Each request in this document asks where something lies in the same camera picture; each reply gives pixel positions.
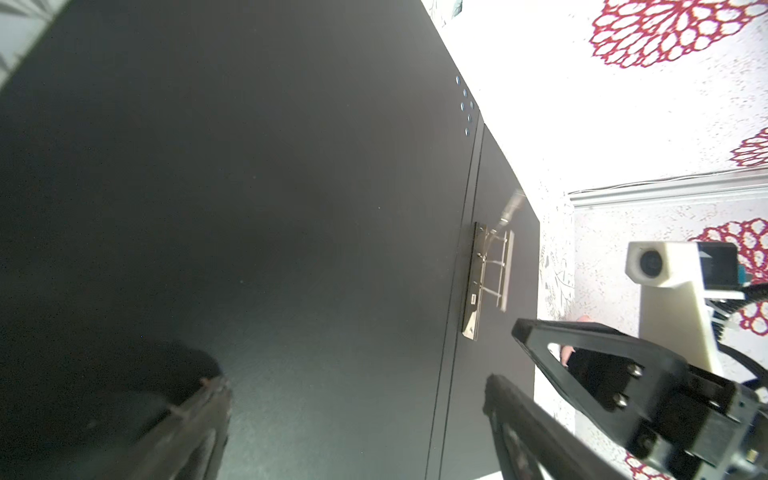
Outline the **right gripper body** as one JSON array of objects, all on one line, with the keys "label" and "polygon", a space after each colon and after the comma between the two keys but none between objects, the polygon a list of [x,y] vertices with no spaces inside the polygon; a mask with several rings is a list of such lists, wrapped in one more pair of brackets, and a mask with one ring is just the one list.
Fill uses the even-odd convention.
[{"label": "right gripper body", "polygon": [[740,383],[696,378],[641,424],[635,457],[674,479],[765,479],[767,405]]}]

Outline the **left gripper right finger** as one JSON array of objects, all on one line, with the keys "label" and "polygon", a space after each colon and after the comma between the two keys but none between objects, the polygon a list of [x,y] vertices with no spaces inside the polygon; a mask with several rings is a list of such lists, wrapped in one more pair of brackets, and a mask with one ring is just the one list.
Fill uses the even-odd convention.
[{"label": "left gripper right finger", "polygon": [[623,477],[501,375],[486,380],[483,412],[504,479]]}]

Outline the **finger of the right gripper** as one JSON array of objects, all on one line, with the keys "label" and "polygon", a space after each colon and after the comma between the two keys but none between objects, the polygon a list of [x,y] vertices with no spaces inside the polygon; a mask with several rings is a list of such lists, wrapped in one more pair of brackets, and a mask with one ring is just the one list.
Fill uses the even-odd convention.
[{"label": "finger of the right gripper", "polygon": [[[568,403],[634,457],[641,424],[655,417],[668,395],[696,378],[726,381],[600,323],[520,319],[512,336]],[[567,366],[560,361],[563,345],[575,348]]]}]

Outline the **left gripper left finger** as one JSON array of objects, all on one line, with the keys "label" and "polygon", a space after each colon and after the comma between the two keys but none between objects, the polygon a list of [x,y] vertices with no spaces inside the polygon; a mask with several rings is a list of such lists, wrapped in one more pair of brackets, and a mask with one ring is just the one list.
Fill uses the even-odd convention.
[{"label": "left gripper left finger", "polygon": [[224,376],[202,378],[175,405],[152,393],[101,398],[89,479],[215,479],[228,440],[232,391]]}]

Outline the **blue black folder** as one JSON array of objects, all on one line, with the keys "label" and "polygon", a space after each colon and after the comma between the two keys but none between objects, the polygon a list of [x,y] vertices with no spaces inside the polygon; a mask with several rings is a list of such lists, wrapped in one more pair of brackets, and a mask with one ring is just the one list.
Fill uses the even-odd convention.
[{"label": "blue black folder", "polygon": [[497,471],[459,331],[512,172],[419,1],[1,5],[1,475],[223,375],[223,479]]}]

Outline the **metal folder clip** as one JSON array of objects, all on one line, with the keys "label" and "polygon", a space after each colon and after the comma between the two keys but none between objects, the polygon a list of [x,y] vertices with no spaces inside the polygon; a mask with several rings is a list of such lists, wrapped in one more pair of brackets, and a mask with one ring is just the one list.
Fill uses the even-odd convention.
[{"label": "metal folder clip", "polygon": [[495,225],[474,223],[461,327],[462,336],[468,340],[478,340],[481,313],[486,304],[493,303],[502,313],[507,310],[515,242],[511,223],[525,200],[526,195],[517,189]]}]

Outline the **pink plush toy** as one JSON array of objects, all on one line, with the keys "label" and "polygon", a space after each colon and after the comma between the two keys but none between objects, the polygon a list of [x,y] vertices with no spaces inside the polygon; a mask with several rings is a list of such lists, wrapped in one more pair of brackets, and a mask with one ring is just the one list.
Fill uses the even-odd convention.
[{"label": "pink plush toy", "polygon": [[[592,322],[593,319],[589,315],[582,315],[577,319],[577,322]],[[571,355],[575,352],[575,348],[569,345],[563,345],[560,349],[560,361],[563,366],[567,366]]]}]

